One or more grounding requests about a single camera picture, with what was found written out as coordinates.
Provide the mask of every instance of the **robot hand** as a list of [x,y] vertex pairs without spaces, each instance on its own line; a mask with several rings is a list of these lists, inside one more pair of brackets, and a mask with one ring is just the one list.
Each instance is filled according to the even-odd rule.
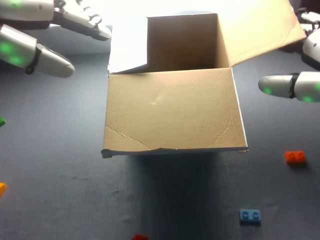
[[[320,14],[300,8],[296,15],[307,38],[284,50],[300,53],[302,61],[320,70]],[[264,76],[258,86],[262,92],[269,95],[297,98],[304,102],[320,102],[320,72],[303,71],[290,75]]]
[[27,74],[70,77],[75,68],[67,58],[20,31],[46,29],[50,24],[99,41],[111,37],[102,18],[82,0],[0,0],[0,60],[24,68]]

